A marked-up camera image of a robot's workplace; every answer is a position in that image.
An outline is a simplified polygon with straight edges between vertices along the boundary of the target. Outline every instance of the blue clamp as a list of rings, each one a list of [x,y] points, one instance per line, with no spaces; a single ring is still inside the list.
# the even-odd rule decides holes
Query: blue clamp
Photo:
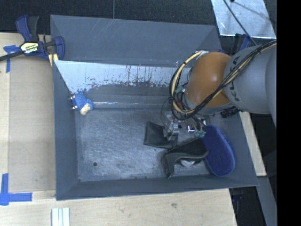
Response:
[[[10,58],[24,54],[25,56],[35,56],[49,61],[49,53],[47,52],[46,47],[56,45],[56,51],[53,51],[57,54],[59,60],[63,60],[65,55],[65,44],[64,39],[61,36],[57,36],[51,42],[41,42],[39,41],[39,36],[37,34],[37,23],[38,16],[24,15],[19,17],[16,20],[16,27],[18,33],[24,38],[24,43],[20,45],[19,50],[13,51],[10,50],[7,55],[0,56],[0,61],[9,60]],[[10,71],[10,61],[7,63],[7,72]]]
[[[3,47],[4,51],[9,55],[12,52],[19,52],[21,49],[16,45],[9,45]],[[6,73],[10,72],[10,58],[8,58],[6,63]]]
[[[2,174],[0,205],[7,206],[10,202],[30,202],[32,193],[8,193],[8,173]]]

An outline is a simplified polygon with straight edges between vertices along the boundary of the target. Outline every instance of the blue tape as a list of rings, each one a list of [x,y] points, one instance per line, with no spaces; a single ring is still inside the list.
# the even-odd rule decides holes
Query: blue tape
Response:
[[[8,193],[8,173],[2,174],[0,205],[7,206],[10,202],[30,202],[32,193]]]
[[[250,43],[251,43],[250,37],[244,34],[244,41],[243,41],[242,45],[240,46],[239,51],[241,51],[245,48],[248,48],[250,46]]]
[[[13,52],[21,51],[21,49],[16,45],[4,46],[3,49],[5,52],[7,52],[8,55]],[[10,72],[10,58],[7,59],[6,63],[6,73],[8,72]]]

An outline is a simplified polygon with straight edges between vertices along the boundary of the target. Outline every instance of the black cable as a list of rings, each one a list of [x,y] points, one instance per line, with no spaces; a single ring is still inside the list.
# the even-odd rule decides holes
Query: black cable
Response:
[[[259,54],[261,53],[262,50],[266,49],[266,48],[269,48],[271,46],[273,46],[275,43],[277,42],[277,40],[273,40],[271,42],[268,42],[268,43],[265,43],[265,44],[262,44],[260,45],[256,50],[250,52],[242,61],[239,62],[239,64],[237,64],[237,66],[235,66],[232,70],[232,72],[230,72],[224,79],[223,81],[220,83],[220,85],[218,86],[218,88],[212,93],[210,94],[201,104],[199,104],[198,106],[196,106],[194,108],[194,111],[190,114],[187,114],[185,113],[184,114],[184,118],[183,117],[179,117],[178,115],[176,115],[174,113],[174,109],[173,109],[173,104],[172,104],[172,113],[173,113],[173,116],[180,120],[180,121],[183,121],[183,120],[186,120],[190,117],[193,117],[194,115],[196,115],[201,109],[203,109],[213,98],[214,96],[220,92],[220,90],[222,90],[224,87],[226,87],[229,83],[231,83],[235,78],[237,78],[246,68],[247,66],[252,62],[252,60]],[[244,67],[240,68],[240,66],[246,62],[246,60],[250,59],[250,61],[248,63],[246,63],[244,65]],[[175,96],[173,95],[172,97],[172,100],[174,102],[176,102],[176,98]]]
[[[200,123],[200,121],[195,116],[193,116],[192,118],[197,123],[197,129],[201,130],[201,123]]]
[[[227,8],[229,9],[230,13],[233,15],[233,17],[235,18],[236,22],[239,24],[239,26],[242,28],[242,30],[246,33],[246,35],[250,38],[250,40],[253,42],[254,45],[257,45],[257,43],[252,39],[252,37],[249,35],[249,33],[247,32],[247,30],[243,27],[243,25],[239,22],[239,20],[237,19],[237,17],[235,16],[235,14],[233,13],[232,9],[229,7],[229,5],[227,4],[226,0],[223,0],[224,3],[226,4]]]

